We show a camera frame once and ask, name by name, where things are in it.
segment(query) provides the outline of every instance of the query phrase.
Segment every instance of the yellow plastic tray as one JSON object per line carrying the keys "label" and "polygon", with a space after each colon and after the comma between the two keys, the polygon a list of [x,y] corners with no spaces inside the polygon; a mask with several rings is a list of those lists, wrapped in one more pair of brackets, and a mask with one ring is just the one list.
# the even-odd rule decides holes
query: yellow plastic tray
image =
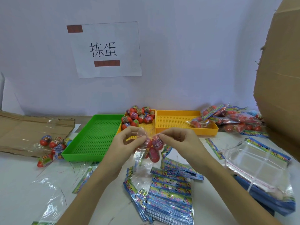
{"label": "yellow plastic tray", "polygon": [[171,127],[178,127],[192,129],[197,135],[215,136],[219,128],[214,122],[210,122],[206,128],[193,128],[186,122],[200,115],[200,111],[194,110],[157,110],[155,133],[160,133]]}
{"label": "yellow plastic tray", "polygon": [[[153,136],[153,135],[155,135],[155,120],[156,120],[156,117],[153,119],[153,121],[152,121],[152,123],[141,123],[140,124],[140,126],[139,127],[142,127],[142,128],[144,128],[147,132],[148,132],[148,134],[150,134],[149,136]],[[120,133],[121,131],[122,131],[122,123],[120,124],[120,126],[119,126],[119,129],[118,129],[118,131],[117,131],[117,134],[118,133]],[[128,140],[129,139],[136,139],[137,137],[136,136],[131,136],[131,137],[129,137],[128,138]]]}

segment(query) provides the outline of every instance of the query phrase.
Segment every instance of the forearm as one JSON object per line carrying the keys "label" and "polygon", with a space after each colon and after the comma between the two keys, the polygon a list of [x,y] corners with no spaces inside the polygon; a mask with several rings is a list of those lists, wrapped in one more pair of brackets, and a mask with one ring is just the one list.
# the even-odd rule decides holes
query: forearm
{"label": "forearm", "polygon": [[234,218],[241,225],[280,225],[215,159],[204,169],[205,177],[214,186]]}
{"label": "forearm", "polygon": [[108,185],[109,181],[105,171],[96,169],[59,219],[57,225],[89,224],[99,199]]}

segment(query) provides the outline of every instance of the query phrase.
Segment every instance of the left hand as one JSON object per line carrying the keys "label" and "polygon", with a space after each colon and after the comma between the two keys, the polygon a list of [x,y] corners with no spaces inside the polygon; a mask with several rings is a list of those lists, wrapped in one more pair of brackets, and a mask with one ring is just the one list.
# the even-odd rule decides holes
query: left hand
{"label": "left hand", "polygon": [[99,164],[101,169],[105,169],[109,175],[115,178],[118,176],[123,164],[130,158],[134,150],[146,140],[146,136],[142,136],[136,140],[126,141],[129,137],[136,136],[139,129],[139,127],[129,126],[115,135],[103,160]]}

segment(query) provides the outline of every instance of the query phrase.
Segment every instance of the cardboard box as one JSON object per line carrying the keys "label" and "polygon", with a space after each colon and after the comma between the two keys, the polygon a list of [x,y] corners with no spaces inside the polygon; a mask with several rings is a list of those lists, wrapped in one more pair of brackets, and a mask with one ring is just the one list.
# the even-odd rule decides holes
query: cardboard box
{"label": "cardboard box", "polygon": [[39,144],[45,135],[66,138],[75,127],[75,119],[24,116],[0,111],[0,151],[41,157],[51,149]]}
{"label": "cardboard box", "polygon": [[262,47],[254,98],[270,139],[300,161],[300,0],[283,0]]}

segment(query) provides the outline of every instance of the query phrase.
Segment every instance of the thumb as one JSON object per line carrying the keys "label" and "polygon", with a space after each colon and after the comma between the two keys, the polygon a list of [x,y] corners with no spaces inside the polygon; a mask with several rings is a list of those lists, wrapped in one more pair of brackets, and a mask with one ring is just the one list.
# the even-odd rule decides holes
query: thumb
{"label": "thumb", "polygon": [[179,141],[177,140],[174,140],[173,138],[167,136],[167,135],[164,135],[162,133],[159,134],[159,138],[167,145],[170,145],[171,147],[177,149],[177,148],[180,148],[180,143]]}
{"label": "thumb", "polygon": [[146,136],[139,137],[135,139],[133,142],[126,145],[130,151],[134,151],[138,146],[142,145],[146,140]]}

